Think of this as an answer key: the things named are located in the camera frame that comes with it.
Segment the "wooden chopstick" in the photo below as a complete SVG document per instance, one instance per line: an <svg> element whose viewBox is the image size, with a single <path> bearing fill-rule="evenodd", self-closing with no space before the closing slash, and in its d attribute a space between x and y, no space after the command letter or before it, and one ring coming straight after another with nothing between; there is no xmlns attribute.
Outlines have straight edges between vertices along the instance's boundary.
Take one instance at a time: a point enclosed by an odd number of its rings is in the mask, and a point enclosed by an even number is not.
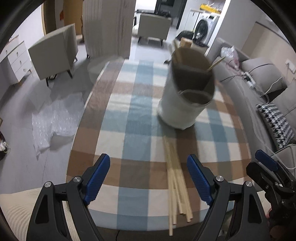
<svg viewBox="0 0 296 241"><path fill-rule="evenodd" d="M175 184L174 184L174 171L171 162L171 150L168 138L164 137L164 146L166 152L166 164L167 164L167 173L168 173L168 188L169 188L169 195L170 195L170 212L172 217L172 225L177 224L177 194L175 191Z"/></svg>
<svg viewBox="0 0 296 241"><path fill-rule="evenodd" d="M177 151L167 137L164 137L164 146L169 189L169 221L172 225L176 225L177 215L181 214L186 217L187 222L190 222L192 212Z"/></svg>
<svg viewBox="0 0 296 241"><path fill-rule="evenodd" d="M186 216L187 222L191 222L193 219L193 212L189 200L189 194L185 182L184 173L182 170L182 165L180 163L178 153L174 148L173 144L170 143L170 150L171 150L171 162L174 171L174 182L176 185L177 197L179 198L179 204L181 206L181 210L179 211L180 214L184 214Z"/></svg>

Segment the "cream cushion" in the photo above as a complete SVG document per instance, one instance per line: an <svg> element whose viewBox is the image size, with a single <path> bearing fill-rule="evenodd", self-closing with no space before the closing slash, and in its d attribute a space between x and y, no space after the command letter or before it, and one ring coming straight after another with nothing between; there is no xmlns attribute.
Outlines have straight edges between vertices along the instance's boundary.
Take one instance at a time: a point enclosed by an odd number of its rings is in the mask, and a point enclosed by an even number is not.
<svg viewBox="0 0 296 241"><path fill-rule="evenodd" d="M41 189L36 188L13 194L1 194L1 209L17 238L25 240L29 221Z"/></svg>

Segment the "houndstooth black white pillow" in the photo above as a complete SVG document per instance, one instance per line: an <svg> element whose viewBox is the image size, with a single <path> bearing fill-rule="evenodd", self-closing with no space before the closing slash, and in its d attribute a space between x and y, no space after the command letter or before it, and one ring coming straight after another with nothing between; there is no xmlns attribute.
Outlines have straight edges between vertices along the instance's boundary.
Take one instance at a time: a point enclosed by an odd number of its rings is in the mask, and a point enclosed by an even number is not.
<svg viewBox="0 0 296 241"><path fill-rule="evenodd" d="M273 103L258 104L256 108L271 132L276 147L286 147L294 139L295 134L282 112Z"/></svg>

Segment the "grey sofa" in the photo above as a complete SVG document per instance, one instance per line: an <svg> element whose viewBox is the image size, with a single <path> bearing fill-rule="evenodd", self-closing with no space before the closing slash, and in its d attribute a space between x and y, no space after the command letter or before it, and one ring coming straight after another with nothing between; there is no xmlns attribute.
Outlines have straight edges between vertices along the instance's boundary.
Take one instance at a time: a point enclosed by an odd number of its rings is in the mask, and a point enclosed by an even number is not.
<svg viewBox="0 0 296 241"><path fill-rule="evenodd" d="M288 82L279 69L267 58L251 59L235 46L217 38L207 58L211 63L221 59L224 50L233 49L235 60L224 59L214 67L216 79L223 85L242 121L251 155L259 149L267 154L279 150L256 106L273 103L295 131L295 81ZM250 88L242 78L248 72L255 81Z"/></svg>

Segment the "white power strip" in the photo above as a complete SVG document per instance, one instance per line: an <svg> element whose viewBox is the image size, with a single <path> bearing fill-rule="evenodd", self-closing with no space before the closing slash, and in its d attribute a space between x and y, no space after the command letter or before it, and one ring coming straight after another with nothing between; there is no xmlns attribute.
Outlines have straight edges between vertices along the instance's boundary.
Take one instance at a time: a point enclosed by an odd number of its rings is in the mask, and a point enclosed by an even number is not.
<svg viewBox="0 0 296 241"><path fill-rule="evenodd" d="M252 76L248 73L248 72L243 72L242 73L242 78L245 80L245 82L247 83L247 85L250 88L255 88L255 81L253 80Z"/></svg>

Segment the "bubble wrap sheet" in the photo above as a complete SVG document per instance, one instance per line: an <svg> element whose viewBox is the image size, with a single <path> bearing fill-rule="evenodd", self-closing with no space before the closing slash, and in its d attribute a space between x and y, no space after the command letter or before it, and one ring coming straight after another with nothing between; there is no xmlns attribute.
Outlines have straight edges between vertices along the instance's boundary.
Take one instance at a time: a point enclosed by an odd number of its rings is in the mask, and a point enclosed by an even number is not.
<svg viewBox="0 0 296 241"><path fill-rule="evenodd" d="M32 135L36 156L50 148L54 135L69 138L75 135L84 110L83 95L73 93L45 105L32 114Z"/></svg>

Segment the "plaid checkered tablecloth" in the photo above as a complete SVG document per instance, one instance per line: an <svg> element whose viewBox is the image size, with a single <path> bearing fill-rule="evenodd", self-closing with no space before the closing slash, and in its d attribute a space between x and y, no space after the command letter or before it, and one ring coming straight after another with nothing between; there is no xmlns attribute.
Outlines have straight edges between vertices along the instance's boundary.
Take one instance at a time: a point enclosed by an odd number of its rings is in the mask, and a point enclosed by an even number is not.
<svg viewBox="0 0 296 241"><path fill-rule="evenodd" d="M182 165L193 212L202 221L208 206L189 175L195 154L227 181L242 184L251 156L234 104L219 83L213 101L190 128L171 128L157 116L168 68L145 61L111 61L100 73L81 118L70 153L67 179L81 175L98 157L110 156L110 169L89 211L99 227L114 230L166 230L168 185L163 136Z"/></svg>

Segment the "white utensil holder cylinder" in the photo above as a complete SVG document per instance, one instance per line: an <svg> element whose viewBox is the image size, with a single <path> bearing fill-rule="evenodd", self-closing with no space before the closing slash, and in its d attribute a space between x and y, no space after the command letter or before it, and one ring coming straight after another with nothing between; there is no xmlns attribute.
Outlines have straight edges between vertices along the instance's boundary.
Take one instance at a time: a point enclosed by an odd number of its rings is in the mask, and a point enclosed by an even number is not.
<svg viewBox="0 0 296 241"><path fill-rule="evenodd" d="M210 104L215 93L215 78L206 56L198 50L180 47L182 63L172 53L168 75L157 114L167 125L185 130Z"/></svg>

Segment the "chopstick in holder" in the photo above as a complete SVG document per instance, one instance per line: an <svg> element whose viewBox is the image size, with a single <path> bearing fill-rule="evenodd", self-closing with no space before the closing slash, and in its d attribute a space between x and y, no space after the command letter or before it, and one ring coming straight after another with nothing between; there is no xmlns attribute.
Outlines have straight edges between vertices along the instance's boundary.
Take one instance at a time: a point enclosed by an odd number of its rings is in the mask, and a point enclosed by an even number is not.
<svg viewBox="0 0 296 241"><path fill-rule="evenodd" d="M176 39L173 40L173 44L174 44L174 48L175 48L176 61L178 63L182 63L182 55L180 54L180 50L179 50L178 43L177 43Z"/></svg>
<svg viewBox="0 0 296 241"><path fill-rule="evenodd" d="M217 66L219 63L221 63L226 57L222 57L221 59L219 59L218 61L216 61L215 63L213 63L208 69L207 72L211 71L215 66Z"/></svg>

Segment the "white drawer cabinet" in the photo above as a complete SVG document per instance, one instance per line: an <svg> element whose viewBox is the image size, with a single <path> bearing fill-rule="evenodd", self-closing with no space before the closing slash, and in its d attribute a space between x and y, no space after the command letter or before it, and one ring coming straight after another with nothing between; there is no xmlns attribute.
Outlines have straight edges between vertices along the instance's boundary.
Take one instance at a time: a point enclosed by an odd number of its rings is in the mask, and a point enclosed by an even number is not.
<svg viewBox="0 0 296 241"><path fill-rule="evenodd" d="M6 83L9 86L19 83L32 67L25 41L19 40L18 35L8 41L1 52L1 71Z"/></svg>

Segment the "washing machine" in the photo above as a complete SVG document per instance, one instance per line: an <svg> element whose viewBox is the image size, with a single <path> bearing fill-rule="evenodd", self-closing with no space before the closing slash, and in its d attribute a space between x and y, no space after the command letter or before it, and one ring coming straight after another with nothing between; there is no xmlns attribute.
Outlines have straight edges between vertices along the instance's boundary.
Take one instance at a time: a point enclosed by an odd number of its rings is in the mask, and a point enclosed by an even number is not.
<svg viewBox="0 0 296 241"><path fill-rule="evenodd" d="M199 20L195 27L193 40L196 43L208 45L219 20L219 17L219 15L214 13L201 13L201 16L199 17Z"/></svg>

